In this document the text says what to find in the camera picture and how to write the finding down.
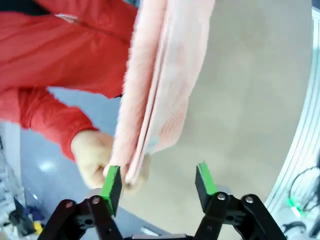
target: bolt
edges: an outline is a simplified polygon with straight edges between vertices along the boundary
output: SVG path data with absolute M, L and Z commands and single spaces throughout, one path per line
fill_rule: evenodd
M 219 194 L 218 194 L 218 199 L 219 199 L 219 200 L 222 200 L 222 201 L 223 201 L 223 200 L 226 200 L 226 196 L 223 195 L 222 193 L 219 193 Z
M 71 208 L 73 205 L 74 205 L 74 203 L 72 201 L 70 201 L 65 205 L 65 207 L 68 209 L 68 208 Z
M 253 203 L 254 203 L 254 199 L 253 199 L 252 197 L 250 197 L 250 196 L 247 196 L 247 197 L 245 198 L 245 201 L 246 201 L 248 204 L 253 204 Z
M 92 200 L 92 203 L 93 203 L 93 204 L 97 204 L 98 202 L 100 202 L 100 197 L 95 197 L 95 198 Z

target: red sleeve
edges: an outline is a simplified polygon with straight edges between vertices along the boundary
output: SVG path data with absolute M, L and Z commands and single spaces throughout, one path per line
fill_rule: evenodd
M 74 136 L 82 130 L 96 129 L 79 108 L 63 104 L 45 88 L 0 92 L 0 118 L 41 133 L 59 144 L 62 152 L 72 160 Z

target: folded towel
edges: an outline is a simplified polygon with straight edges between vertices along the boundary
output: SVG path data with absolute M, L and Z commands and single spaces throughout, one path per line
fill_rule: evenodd
M 145 154 L 174 145 L 207 50 L 215 0 L 140 4 L 109 165 L 134 184 Z

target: green pad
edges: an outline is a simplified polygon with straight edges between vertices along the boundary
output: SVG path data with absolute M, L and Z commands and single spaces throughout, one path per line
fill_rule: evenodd
M 119 166 L 111 166 L 106 174 L 100 196 L 107 202 L 110 214 L 116 216 L 122 190 Z
M 205 162 L 196 166 L 195 186 L 198 192 L 202 210 L 205 212 L 212 195 L 218 192 L 218 188 L 214 184 L 209 168 Z

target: blue floor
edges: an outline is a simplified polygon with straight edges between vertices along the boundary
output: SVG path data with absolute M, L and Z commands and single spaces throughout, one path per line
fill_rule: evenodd
M 113 134 L 117 123 L 120 99 L 107 100 L 99 94 L 53 89 L 63 102 L 80 106 L 103 132 Z M 63 199 L 80 203 L 89 190 L 83 183 L 77 166 L 66 159 L 59 147 L 32 131 L 21 132 L 21 179 L 28 205 L 36 205 L 50 215 Z M 164 232 L 119 209 L 116 222 L 123 236 L 139 233 L 142 226 L 159 234 Z M 98 239 L 95 232 L 88 232 L 83 239 Z

